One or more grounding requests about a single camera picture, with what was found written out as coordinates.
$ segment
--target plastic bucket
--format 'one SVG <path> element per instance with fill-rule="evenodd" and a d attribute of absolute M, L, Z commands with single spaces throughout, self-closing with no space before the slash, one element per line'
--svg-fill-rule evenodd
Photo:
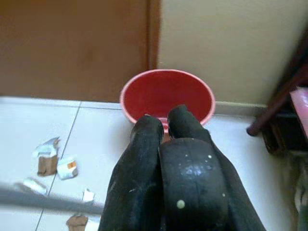
<path fill-rule="evenodd" d="M 204 125 L 215 111 L 211 88 L 200 78 L 179 70 L 157 69 L 145 71 L 132 78 L 123 88 L 121 107 L 132 122 L 144 114 L 161 120 L 168 132 L 169 111 L 184 104 Z"/>

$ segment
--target white tile floor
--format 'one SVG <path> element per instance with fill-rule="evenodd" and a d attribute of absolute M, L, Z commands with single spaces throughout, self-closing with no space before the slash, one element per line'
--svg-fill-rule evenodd
<path fill-rule="evenodd" d="M 216 115 L 206 127 L 236 167 L 265 228 L 294 230 L 292 210 L 281 190 L 282 162 L 268 154 L 261 137 L 246 134 L 252 120 Z M 112 169 L 128 144 L 131 128 L 118 104 L 2 97 L 0 182 L 13 184 L 34 177 L 48 187 L 50 195 L 76 199 L 87 187 L 95 193 L 95 202 L 104 203 Z M 77 160 L 79 175 L 73 179 L 36 175 L 32 151 L 57 136 L 61 138 L 59 157 Z M 1 230 L 67 231 L 65 222 L 71 215 L 0 207 Z"/>

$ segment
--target tile grout line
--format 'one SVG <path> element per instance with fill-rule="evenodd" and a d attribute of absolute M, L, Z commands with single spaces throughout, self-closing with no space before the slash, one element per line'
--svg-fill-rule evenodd
<path fill-rule="evenodd" d="M 66 146 L 67 146 L 67 144 L 68 144 L 68 140 L 69 140 L 69 138 L 70 138 L 70 136 L 71 136 L 71 134 L 72 134 L 73 127 L 74 127 L 74 125 L 75 125 L 76 118 L 77 118 L 78 112 L 79 112 L 79 110 L 80 110 L 80 106 L 81 106 L 81 102 L 80 102 L 79 107 L 78 107 L 78 109 L 77 109 L 77 112 L 76 112 L 75 118 L 74 118 L 74 120 L 73 120 L 73 124 L 72 124 L 72 126 L 71 126 L 71 129 L 70 129 L 70 131 L 69 131 L 69 133 L 68 133 L 68 137 L 67 137 L 67 140 L 66 140 L 66 142 L 65 142 L 65 145 L 64 145 L 64 148 L 63 148 L 63 151 L 62 151 L 62 155 L 61 155 L 60 160 L 62 159 L 62 157 L 63 157 L 63 155 L 64 155 L 64 152 L 65 152 L 65 150 L 66 150 Z M 49 196 L 49 194 L 50 194 L 50 192 L 51 192 L 51 189 L 52 189 L 54 180 L 56 179 L 56 176 L 57 176 L 57 174 L 55 174 L 54 177 L 53 177 L 51 186 L 50 186 L 49 191 L 48 191 L 48 196 Z M 39 228 L 39 223 L 40 223 L 40 220 L 42 219 L 43 213 L 44 213 L 44 208 L 43 208 L 43 210 L 42 210 L 42 212 L 41 212 L 41 214 L 40 214 L 40 217 L 39 217 L 39 219 L 38 219 L 38 224 L 37 224 L 37 226 L 36 226 L 36 228 L 35 228 L 35 231 L 37 231 L 38 228 Z"/>

